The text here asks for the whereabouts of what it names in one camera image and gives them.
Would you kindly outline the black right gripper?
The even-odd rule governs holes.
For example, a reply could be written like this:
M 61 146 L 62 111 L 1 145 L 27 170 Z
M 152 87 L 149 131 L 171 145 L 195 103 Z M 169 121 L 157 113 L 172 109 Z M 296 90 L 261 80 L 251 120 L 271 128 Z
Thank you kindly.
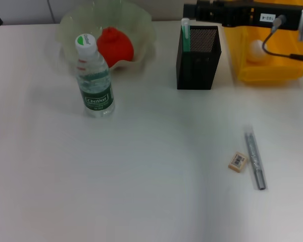
M 297 30 L 303 6 L 270 4 L 252 0 L 215 1 L 197 0 L 184 4 L 183 17 L 202 22 L 217 22 L 224 27 L 252 26 Z

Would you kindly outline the green pen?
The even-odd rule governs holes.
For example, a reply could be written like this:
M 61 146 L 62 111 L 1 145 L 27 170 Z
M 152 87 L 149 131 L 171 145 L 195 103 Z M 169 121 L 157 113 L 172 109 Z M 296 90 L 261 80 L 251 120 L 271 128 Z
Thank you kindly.
M 181 19 L 182 49 L 184 52 L 190 52 L 190 20 Z

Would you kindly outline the white paper ball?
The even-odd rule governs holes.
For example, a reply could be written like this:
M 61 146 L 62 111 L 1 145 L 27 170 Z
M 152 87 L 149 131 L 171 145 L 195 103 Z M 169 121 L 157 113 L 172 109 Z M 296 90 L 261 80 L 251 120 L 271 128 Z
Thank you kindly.
M 249 43 L 246 56 L 249 62 L 258 63 L 264 60 L 266 53 L 263 51 L 262 45 L 263 42 L 258 39 Z

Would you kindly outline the clear water bottle green label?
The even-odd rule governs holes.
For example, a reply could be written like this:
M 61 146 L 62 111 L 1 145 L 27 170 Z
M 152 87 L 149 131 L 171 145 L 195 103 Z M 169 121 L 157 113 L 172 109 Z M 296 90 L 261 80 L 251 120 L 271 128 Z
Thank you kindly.
M 108 64 L 99 53 L 93 35 L 79 35 L 75 39 L 75 47 L 78 52 L 76 80 L 84 106 L 92 116 L 107 116 L 115 108 Z

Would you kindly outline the beige eraser with barcode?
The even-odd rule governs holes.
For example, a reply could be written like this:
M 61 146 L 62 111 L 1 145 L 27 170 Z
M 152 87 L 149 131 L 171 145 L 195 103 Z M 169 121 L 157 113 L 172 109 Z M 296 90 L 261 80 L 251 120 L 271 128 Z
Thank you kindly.
M 228 164 L 228 168 L 238 173 L 241 173 L 247 162 L 248 158 L 244 154 L 236 152 L 232 160 Z

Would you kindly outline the black mesh pen holder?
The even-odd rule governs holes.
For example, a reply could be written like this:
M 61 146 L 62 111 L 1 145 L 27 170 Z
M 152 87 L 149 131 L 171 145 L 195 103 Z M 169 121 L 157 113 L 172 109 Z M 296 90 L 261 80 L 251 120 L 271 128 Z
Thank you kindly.
M 176 60 L 177 89 L 210 90 L 222 52 L 218 27 L 191 26 L 190 51 L 183 50 L 182 35 Z

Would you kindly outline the translucent green fruit bowl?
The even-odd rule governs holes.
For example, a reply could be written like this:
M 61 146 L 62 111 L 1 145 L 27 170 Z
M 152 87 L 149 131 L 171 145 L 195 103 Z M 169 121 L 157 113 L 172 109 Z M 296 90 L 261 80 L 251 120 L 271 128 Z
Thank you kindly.
M 71 67 L 77 63 L 76 37 L 91 34 L 98 39 L 107 27 L 126 34 L 134 49 L 132 61 L 121 60 L 111 70 L 139 66 L 156 41 L 151 15 L 135 3 L 128 0 L 90 0 L 66 13 L 57 27 L 56 41 L 61 44 L 64 62 Z

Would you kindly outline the grey pen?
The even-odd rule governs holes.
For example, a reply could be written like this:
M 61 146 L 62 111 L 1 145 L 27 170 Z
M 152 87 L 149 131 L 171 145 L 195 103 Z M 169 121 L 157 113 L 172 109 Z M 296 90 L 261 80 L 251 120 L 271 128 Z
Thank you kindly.
M 267 188 L 262 168 L 262 162 L 252 127 L 246 126 L 244 128 L 244 138 L 247 145 L 248 155 L 250 163 L 254 172 L 257 188 L 259 190 L 265 190 Z

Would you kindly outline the yellow plastic bin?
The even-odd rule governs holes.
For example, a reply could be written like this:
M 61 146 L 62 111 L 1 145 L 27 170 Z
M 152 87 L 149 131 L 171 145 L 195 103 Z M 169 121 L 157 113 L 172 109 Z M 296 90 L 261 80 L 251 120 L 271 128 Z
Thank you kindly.
M 249 62 L 247 49 L 253 40 L 264 41 L 269 28 L 241 26 L 224 28 L 231 63 L 238 80 L 249 85 L 276 86 L 303 76 L 303 62 L 266 54 L 262 62 Z M 278 30 L 266 43 L 270 52 L 303 54 L 298 31 Z

